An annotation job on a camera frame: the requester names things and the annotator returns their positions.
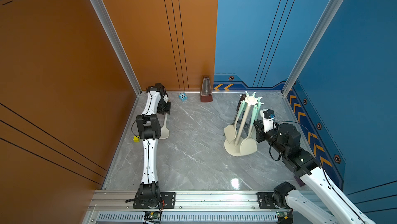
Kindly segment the dark red metronome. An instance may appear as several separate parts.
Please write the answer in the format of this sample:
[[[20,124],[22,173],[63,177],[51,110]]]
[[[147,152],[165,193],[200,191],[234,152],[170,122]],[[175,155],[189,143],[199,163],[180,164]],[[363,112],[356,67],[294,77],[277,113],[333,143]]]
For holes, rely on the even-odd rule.
[[[200,102],[209,103],[213,101],[212,85],[209,77],[204,77],[200,91]]]

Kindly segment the small blue toy cube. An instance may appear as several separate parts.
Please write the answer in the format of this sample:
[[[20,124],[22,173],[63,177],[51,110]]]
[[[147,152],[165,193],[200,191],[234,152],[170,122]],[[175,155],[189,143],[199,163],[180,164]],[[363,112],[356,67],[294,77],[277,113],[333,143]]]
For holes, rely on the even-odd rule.
[[[185,93],[179,93],[178,94],[179,99],[184,102],[188,99],[188,96]]]

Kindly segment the left green circuit board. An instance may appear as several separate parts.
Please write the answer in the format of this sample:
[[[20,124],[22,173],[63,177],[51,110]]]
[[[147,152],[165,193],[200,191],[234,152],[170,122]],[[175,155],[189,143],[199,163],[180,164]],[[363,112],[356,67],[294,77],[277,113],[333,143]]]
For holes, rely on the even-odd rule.
[[[145,212],[143,221],[145,223],[151,222],[151,223],[161,223],[162,221],[162,212],[157,211],[157,212]]]

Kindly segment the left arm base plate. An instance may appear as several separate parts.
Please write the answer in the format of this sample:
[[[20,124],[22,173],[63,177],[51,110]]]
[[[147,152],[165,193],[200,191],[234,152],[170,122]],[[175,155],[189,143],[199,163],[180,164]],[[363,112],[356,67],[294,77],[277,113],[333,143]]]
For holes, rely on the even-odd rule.
[[[175,207],[176,192],[161,192],[159,200],[150,195],[148,199],[136,199],[133,203],[134,209],[173,209]]]

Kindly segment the aluminium rail frame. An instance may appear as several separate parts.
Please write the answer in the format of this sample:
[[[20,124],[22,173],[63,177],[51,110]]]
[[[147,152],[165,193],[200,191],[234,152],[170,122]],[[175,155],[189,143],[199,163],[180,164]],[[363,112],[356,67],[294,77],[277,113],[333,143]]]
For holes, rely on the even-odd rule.
[[[84,216],[84,224],[157,224],[143,221],[145,212],[162,212],[160,224],[276,224],[277,212],[291,212],[294,224],[304,217],[297,211],[262,210],[258,192],[248,191],[173,191],[173,209],[134,209],[134,191],[98,190]],[[328,210],[312,192],[300,192],[325,211]]]

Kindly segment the green circuit board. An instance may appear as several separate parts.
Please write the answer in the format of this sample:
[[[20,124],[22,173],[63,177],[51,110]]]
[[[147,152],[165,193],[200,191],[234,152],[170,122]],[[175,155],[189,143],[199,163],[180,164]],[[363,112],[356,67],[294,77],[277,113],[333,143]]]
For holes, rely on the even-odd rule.
[[[157,212],[145,212],[143,221],[145,223],[151,222],[151,223],[161,223],[162,221],[162,212],[157,211]]]
[[[276,224],[293,224],[293,214],[291,212],[277,212]]]

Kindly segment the cream spatula mint handle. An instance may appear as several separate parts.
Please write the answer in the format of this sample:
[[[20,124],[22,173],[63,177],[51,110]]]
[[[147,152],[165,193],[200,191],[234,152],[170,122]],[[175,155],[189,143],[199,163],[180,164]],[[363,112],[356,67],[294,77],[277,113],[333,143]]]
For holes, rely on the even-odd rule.
[[[237,120],[234,122],[234,124],[233,125],[230,124],[224,129],[224,134],[225,134],[225,137],[226,137],[226,141],[228,143],[232,143],[235,140],[236,136],[237,136],[237,131],[236,131],[237,123],[238,123],[238,120],[240,118],[241,113],[244,110],[245,103],[246,103],[246,101],[243,100],[242,103],[241,103],[241,106],[240,106],[240,110],[238,111],[238,114],[237,114]]]

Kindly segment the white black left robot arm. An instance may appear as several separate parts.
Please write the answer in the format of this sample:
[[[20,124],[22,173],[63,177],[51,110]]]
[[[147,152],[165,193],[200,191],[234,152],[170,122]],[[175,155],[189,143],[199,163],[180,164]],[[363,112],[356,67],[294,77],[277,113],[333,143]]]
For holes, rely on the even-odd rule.
[[[134,207],[163,208],[157,174],[157,148],[160,140],[167,139],[170,131],[166,126],[171,102],[163,84],[157,83],[146,89],[147,102],[142,114],[137,115],[134,124],[135,135],[143,144],[143,174],[134,198]]]

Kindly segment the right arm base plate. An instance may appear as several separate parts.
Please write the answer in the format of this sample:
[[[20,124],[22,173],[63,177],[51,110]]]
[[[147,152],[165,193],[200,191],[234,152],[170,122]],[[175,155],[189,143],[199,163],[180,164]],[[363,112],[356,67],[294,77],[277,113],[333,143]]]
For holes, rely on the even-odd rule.
[[[258,206],[262,210],[277,209],[273,192],[259,192],[256,194]]]

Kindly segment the dark metal trowel spatula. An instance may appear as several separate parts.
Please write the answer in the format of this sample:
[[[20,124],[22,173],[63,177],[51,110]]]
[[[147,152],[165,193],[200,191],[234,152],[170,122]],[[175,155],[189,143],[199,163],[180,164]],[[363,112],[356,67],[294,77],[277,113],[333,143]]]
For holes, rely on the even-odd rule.
[[[246,96],[247,96],[247,95],[246,95],[245,93],[242,94],[242,95],[240,95],[240,99],[239,99],[239,102],[238,102],[238,105],[237,105],[237,108],[236,108],[236,114],[235,114],[235,116],[234,116],[233,123],[237,120],[238,111],[240,110],[241,103],[242,103],[243,100],[245,100]]]

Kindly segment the cream spatula wooden handle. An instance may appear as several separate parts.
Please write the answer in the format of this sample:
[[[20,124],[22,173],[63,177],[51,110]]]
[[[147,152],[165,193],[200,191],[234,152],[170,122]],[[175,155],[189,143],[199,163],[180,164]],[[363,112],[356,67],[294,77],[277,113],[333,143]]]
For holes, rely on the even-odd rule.
[[[169,131],[169,129],[166,126],[167,118],[168,118],[168,113],[165,113],[165,115],[164,115],[164,123],[163,123],[163,126],[161,128],[161,136],[160,136],[159,140],[167,139],[169,137],[169,135],[170,135],[170,131]]]

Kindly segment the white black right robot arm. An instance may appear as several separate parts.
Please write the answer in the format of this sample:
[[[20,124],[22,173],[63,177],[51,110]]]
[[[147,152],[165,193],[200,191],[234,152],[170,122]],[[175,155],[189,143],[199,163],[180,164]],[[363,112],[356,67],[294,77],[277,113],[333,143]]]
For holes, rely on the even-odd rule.
[[[266,141],[278,152],[278,160],[319,197],[328,210],[311,202],[292,184],[284,182],[274,188],[275,207],[297,211],[313,224],[372,224],[340,190],[321,163],[300,146],[300,132],[290,123],[274,124],[254,121],[258,142]]]

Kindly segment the right green circuit board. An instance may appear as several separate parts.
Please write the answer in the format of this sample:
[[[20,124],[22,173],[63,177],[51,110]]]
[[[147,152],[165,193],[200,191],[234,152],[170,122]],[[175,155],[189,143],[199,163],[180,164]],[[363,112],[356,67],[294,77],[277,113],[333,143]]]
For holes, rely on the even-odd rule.
[[[291,212],[277,212],[276,224],[293,224],[293,214]]]

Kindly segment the cream utensil rack stand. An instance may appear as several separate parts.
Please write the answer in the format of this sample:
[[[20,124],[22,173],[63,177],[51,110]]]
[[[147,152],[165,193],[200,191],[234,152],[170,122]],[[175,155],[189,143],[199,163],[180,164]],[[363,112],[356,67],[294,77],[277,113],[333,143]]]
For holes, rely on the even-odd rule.
[[[237,123],[237,128],[236,128],[237,136],[232,143],[228,143],[226,141],[226,137],[225,137],[225,142],[224,142],[225,150],[231,156],[235,156],[235,157],[241,156],[240,155],[240,145],[241,145],[241,142],[245,139],[244,137],[242,137],[242,133],[245,130],[244,126],[246,125],[249,114],[251,114],[251,116],[252,116],[252,111],[253,111],[253,108],[255,105],[258,105],[259,110],[262,105],[262,103],[261,103],[262,97],[257,97],[256,92],[253,92],[251,95],[248,92],[245,92],[245,94],[247,95],[245,98],[246,103],[245,103],[244,110],[241,113],[240,118]]]

